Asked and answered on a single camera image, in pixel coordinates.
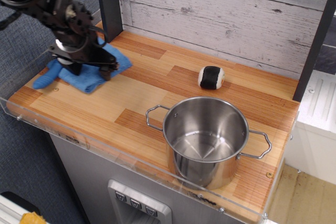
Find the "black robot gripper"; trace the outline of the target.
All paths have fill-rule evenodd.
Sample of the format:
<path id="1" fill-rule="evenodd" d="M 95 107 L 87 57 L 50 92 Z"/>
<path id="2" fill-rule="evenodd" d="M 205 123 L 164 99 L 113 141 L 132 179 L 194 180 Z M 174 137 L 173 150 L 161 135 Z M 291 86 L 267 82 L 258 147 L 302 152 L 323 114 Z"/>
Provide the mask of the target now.
<path id="1" fill-rule="evenodd" d="M 49 47 L 49 51 L 70 73 L 80 75 L 82 64 L 98 66 L 100 75 L 109 81 L 111 74 L 119 69 L 119 64 L 114 56 L 103 52 L 102 47 L 96 35 L 93 39 L 88 36 L 61 35 Z"/>

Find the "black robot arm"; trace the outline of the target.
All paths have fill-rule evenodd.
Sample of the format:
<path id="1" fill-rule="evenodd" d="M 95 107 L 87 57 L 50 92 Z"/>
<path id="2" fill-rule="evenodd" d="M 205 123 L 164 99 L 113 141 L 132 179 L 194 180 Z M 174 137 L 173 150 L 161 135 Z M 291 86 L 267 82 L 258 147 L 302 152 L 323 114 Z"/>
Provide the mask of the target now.
<path id="1" fill-rule="evenodd" d="M 79 75 L 82 65 L 96 66 L 108 81 L 118 69 L 116 57 L 98 40 L 97 33 L 104 31 L 93 25 L 92 14 L 84 4 L 74 0 L 1 0 L 1 5 L 14 10 L 1 21 L 2 30 L 21 14 L 39 20 L 56 38 L 49 51 L 71 73 Z"/>

